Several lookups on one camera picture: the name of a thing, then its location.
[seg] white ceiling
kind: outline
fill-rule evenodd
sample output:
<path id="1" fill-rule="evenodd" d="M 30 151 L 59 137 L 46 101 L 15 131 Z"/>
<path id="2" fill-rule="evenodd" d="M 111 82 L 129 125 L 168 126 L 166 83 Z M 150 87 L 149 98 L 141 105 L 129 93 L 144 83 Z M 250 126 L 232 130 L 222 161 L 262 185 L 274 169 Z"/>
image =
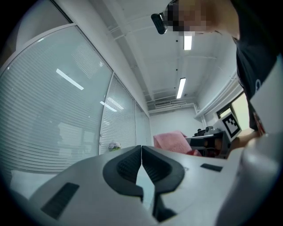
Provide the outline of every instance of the white ceiling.
<path id="1" fill-rule="evenodd" d="M 229 42 L 225 35 L 193 37 L 192 49 L 184 51 L 179 33 L 158 34 L 150 16 L 162 12 L 169 0 L 90 1 L 123 51 L 149 106 L 176 99 L 180 78 L 187 78 L 183 99 L 194 99 L 221 65 L 220 56 Z"/>

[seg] white wall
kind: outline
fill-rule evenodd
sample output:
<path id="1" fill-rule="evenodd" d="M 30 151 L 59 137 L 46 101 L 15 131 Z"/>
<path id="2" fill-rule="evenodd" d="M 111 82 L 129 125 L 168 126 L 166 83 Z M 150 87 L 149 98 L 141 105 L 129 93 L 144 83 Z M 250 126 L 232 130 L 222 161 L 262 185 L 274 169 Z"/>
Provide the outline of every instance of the white wall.
<path id="1" fill-rule="evenodd" d="M 225 35 L 222 38 L 228 39 L 229 41 L 223 42 L 216 62 L 217 65 L 205 84 L 201 87 L 197 98 L 200 109 L 215 97 L 236 72 L 236 45 L 231 37 Z"/>
<path id="2" fill-rule="evenodd" d="M 37 1 L 17 23 L 8 37 L 1 56 L 0 66 L 16 51 L 35 36 L 52 28 L 68 24 L 67 19 L 49 1 Z"/>
<path id="3" fill-rule="evenodd" d="M 62 10 L 76 23 L 117 73 L 123 84 L 148 115 L 142 89 L 116 41 L 102 19 L 87 0 L 56 0 Z"/>
<path id="4" fill-rule="evenodd" d="M 193 136 L 198 129 L 204 129 L 202 122 L 194 119 L 194 108 L 150 115 L 151 135 L 180 130 L 186 136 Z"/>
<path id="5" fill-rule="evenodd" d="M 16 50 L 35 36 L 68 23 L 49 0 L 36 2 L 19 21 Z"/>
<path id="6" fill-rule="evenodd" d="M 207 125 L 214 125 L 217 120 L 218 120 L 218 116 L 217 116 L 217 113 L 216 112 L 213 112 L 213 113 L 210 113 L 210 114 L 207 114 L 205 116 L 205 119 L 207 121 Z"/>

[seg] black slot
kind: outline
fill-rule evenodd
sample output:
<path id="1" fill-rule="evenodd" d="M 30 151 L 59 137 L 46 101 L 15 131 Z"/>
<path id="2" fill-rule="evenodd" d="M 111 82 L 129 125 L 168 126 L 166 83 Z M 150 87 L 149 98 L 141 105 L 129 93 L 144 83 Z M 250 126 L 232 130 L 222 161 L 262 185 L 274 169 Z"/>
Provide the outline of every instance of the black slot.
<path id="1" fill-rule="evenodd" d="M 202 168 L 205 168 L 205 169 L 210 169 L 210 170 L 213 170 L 213 171 L 216 171 L 216 172 L 221 172 L 222 170 L 222 166 L 215 166 L 215 165 L 211 165 L 211 164 L 207 164 L 207 163 L 204 163 L 202 164 L 200 167 Z"/>
<path id="2" fill-rule="evenodd" d="M 79 185 L 66 183 L 41 210 L 54 219 L 58 219 L 71 198 L 78 190 Z"/>

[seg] ceiling beam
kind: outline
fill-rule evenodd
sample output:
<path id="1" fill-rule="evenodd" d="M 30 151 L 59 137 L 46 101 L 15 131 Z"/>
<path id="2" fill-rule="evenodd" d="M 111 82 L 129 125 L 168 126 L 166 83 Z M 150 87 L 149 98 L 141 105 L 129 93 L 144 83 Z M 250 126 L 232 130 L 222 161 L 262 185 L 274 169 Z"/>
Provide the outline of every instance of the ceiling beam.
<path id="1" fill-rule="evenodd" d="M 117 22 L 117 25 L 120 27 L 121 31 L 123 34 L 126 34 L 125 39 L 128 42 L 128 45 L 135 57 L 135 60 L 138 64 L 138 67 L 141 71 L 142 77 L 144 79 L 145 85 L 147 87 L 147 90 L 149 92 L 149 95 L 151 99 L 153 99 L 153 91 L 151 87 L 151 82 L 150 82 L 150 76 L 147 71 L 147 67 L 144 62 L 143 54 L 141 52 L 141 49 L 139 48 L 138 42 L 136 37 L 134 36 L 132 31 L 131 25 L 128 23 L 122 7 L 119 5 L 117 0 L 103 0 L 105 5 L 107 6 L 108 10 L 114 17 L 114 19 Z"/>
<path id="2" fill-rule="evenodd" d="M 166 62 L 166 61 L 172 61 L 172 60 L 182 60 L 182 59 L 186 59 L 186 58 L 199 58 L 199 59 L 211 59 L 211 60 L 216 60 L 217 57 L 214 57 L 214 56 L 201 56 L 201 55 L 184 55 L 184 56 L 177 56 L 177 57 L 172 57 L 172 56 L 165 56 L 165 57 L 159 57 L 159 58 L 156 58 L 156 57 L 147 57 L 145 59 L 145 62 L 147 64 L 156 64 L 156 63 L 159 63 L 159 62 Z"/>
<path id="3" fill-rule="evenodd" d="M 116 30 L 119 30 L 121 28 L 124 28 L 125 26 L 127 25 L 131 25 L 131 23 L 134 23 L 136 21 L 139 21 L 139 20 L 143 20 L 143 19 L 148 19 L 150 18 L 151 15 L 146 15 L 146 16 L 142 16 L 142 17 L 138 17 L 138 18 L 135 18 L 135 19 L 131 19 L 130 21 L 127 21 L 126 24 L 123 24 L 121 26 L 117 26 L 117 27 L 114 27 L 113 29 L 110 30 L 110 27 L 108 27 L 109 29 L 109 33 L 113 33 L 115 32 Z"/>
<path id="4" fill-rule="evenodd" d="M 148 28 L 155 28 L 155 26 L 145 26 L 145 27 L 142 27 L 142 28 L 133 29 L 132 31 L 129 31 L 127 34 L 133 33 L 133 32 L 136 32 L 136 31 L 140 31 L 140 30 L 145 30 L 145 29 L 148 29 Z M 114 40 L 125 37 L 127 34 L 122 34 L 122 35 L 119 35 L 117 37 L 114 37 Z"/>
<path id="5" fill-rule="evenodd" d="M 158 101 L 158 100 L 161 100 L 161 99 L 164 99 L 164 98 L 159 98 L 159 99 L 156 99 L 156 100 L 153 100 L 153 101 L 147 101 L 147 105 L 150 106 L 150 105 L 154 105 L 155 104 L 155 101 Z M 191 102 L 194 102 L 195 101 L 195 96 L 191 96 L 191 97 L 184 97 L 182 99 L 180 99 L 180 101 L 182 102 L 186 102 L 186 101 L 191 101 Z"/>
<path id="6" fill-rule="evenodd" d="M 153 93 L 153 94 L 155 95 L 155 94 L 160 94 L 160 93 L 165 93 L 165 92 L 170 92 L 170 91 L 172 91 L 172 89 L 171 90 L 167 89 L 165 91 L 160 91 L 160 92 L 156 92 L 156 93 Z"/>
<path id="7" fill-rule="evenodd" d="M 177 96 L 177 94 L 175 94 L 175 95 L 171 95 L 171 96 L 167 96 L 167 97 L 158 98 L 158 99 L 151 100 L 151 101 L 147 101 L 147 103 L 150 103 L 150 102 L 153 102 L 153 101 L 162 100 L 162 99 L 169 98 L 169 97 L 175 97 L 175 96 Z"/>

